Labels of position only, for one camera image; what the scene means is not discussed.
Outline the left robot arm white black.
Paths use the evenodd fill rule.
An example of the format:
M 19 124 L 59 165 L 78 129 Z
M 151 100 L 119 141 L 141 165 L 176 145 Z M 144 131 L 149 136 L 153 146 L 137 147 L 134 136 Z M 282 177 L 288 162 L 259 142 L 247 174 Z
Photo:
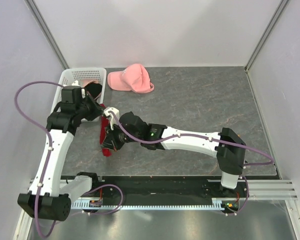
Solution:
M 82 120 L 99 118 L 104 107 L 97 102 L 102 92 L 98 83 L 84 87 L 69 85 L 61 88 L 61 100 L 47 118 L 46 126 L 31 120 L 46 134 L 44 152 L 36 176 L 27 191 L 20 193 L 18 205 L 32 218 L 64 221 L 71 204 L 87 194 L 96 196 L 100 191 L 98 175 L 79 172 L 74 180 L 61 187 L 60 180 L 65 158 Z

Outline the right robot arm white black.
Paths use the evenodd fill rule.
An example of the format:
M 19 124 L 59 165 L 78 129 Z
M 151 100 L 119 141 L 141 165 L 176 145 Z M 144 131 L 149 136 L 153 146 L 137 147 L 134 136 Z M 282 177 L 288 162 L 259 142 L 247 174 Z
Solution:
M 219 191 L 225 197 L 237 191 L 239 176 L 243 173 L 246 143 L 230 128 L 220 132 L 192 132 L 146 123 L 139 116 L 127 112 L 122 116 L 113 108 L 103 114 L 109 124 L 105 128 L 102 147 L 118 151 L 124 144 L 140 143 L 148 150 L 184 150 L 201 153 L 217 160 L 221 170 Z

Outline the red cloth napkin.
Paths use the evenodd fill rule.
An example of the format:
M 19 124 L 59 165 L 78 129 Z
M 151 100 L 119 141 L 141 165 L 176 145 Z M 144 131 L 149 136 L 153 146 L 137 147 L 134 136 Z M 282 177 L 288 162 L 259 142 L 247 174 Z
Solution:
M 111 157 L 112 152 L 109 149 L 102 146 L 106 138 L 106 128 L 110 124 L 110 122 L 104 115 L 101 115 L 100 119 L 101 119 L 101 125 L 100 125 L 99 143 L 101 145 L 101 151 L 104 157 Z

